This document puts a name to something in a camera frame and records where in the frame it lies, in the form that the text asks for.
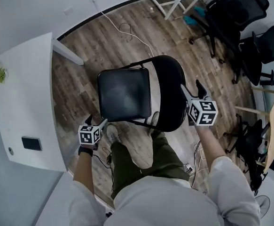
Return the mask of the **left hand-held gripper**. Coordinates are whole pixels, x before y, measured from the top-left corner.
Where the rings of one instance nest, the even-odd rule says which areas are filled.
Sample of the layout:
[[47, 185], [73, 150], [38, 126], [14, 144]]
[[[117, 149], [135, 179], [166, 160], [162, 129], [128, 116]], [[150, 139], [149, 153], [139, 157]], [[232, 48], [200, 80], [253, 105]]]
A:
[[98, 142], [101, 138], [101, 129], [104, 129], [108, 119], [102, 120], [99, 126], [92, 126], [93, 115], [89, 115], [84, 125], [78, 128], [78, 138], [81, 145], [92, 145], [93, 150], [98, 150]]

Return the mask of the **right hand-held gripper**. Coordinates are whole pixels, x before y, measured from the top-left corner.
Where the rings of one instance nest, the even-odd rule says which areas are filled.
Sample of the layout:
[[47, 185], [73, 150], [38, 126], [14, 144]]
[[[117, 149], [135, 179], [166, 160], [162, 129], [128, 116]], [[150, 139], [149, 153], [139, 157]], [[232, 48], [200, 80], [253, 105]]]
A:
[[183, 84], [180, 87], [187, 101], [188, 116], [194, 125], [212, 126], [218, 115], [218, 108], [216, 102], [212, 101], [211, 95], [207, 94], [205, 87], [196, 80], [197, 97], [193, 97]]

